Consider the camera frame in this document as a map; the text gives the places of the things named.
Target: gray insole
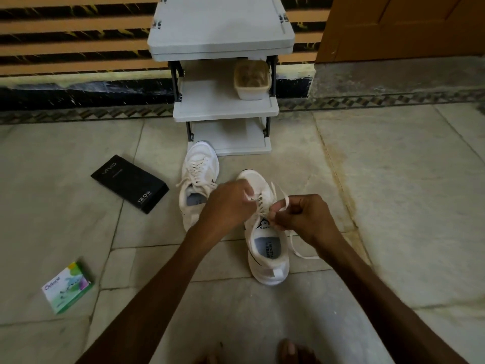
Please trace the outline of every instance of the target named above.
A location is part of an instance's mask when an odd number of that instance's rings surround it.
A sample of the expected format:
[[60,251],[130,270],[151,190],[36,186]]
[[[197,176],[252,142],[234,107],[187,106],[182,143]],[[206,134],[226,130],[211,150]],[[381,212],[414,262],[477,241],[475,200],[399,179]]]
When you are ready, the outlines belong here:
[[269,259],[276,259],[281,254],[279,237],[257,237],[254,239],[258,253]]
[[202,204],[207,202],[207,198],[199,193],[192,193],[187,197],[188,206],[197,206],[197,204]]

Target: shoe rack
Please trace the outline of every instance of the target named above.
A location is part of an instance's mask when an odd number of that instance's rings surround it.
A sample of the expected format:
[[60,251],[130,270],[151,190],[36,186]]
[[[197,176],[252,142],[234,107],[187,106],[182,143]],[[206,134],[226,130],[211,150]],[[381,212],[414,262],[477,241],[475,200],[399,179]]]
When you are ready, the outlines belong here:
[[[271,151],[277,56],[293,50],[294,32],[280,0],[160,0],[148,38],[155,61],[168,61],[174,120],[185,122],[188,149],[208,141],[219,156]],[[265,60],[271,87],[262,100],[234,89],[238,58]]]

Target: person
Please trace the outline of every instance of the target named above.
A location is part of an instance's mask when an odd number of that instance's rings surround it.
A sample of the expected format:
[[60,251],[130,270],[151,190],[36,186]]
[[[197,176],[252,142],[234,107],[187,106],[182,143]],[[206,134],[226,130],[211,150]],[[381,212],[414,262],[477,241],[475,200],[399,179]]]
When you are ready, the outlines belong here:
[[[234,227],[255,211],[247,200],[246,180],[214,190],[184,241],[165,266],[142,288],[77,361],[146,364],[157,348],[203,257]],[[274,227],[294,230],[336,271],[361,305],[396,363],[466,363],[374,274],[347,244],[319,195],[293,195],[270,208]],[[309,349],[283,341],[280,364],[320,363]],[[214,364],[210,355],[198,363]]]

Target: bottom shelf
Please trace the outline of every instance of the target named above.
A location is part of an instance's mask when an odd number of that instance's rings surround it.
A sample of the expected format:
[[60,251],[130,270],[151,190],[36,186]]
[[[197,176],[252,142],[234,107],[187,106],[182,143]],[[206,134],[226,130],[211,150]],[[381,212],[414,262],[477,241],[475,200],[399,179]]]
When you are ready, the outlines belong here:
[[263,154],[271,152],[270,138],[264,137],[266,118],[208,120],[192,123],[193,142],[208,142],[218,156]]

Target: striped wall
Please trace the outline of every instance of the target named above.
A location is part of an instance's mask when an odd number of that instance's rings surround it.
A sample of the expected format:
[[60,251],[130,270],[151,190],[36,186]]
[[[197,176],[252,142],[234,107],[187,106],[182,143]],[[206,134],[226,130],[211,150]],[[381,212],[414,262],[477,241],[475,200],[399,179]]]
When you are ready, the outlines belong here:
[[[0,0],[0,77],[165,69],[147,37],[158,0]],[[280,64],[314,62],[333,0],[282,0],[295,31]]]

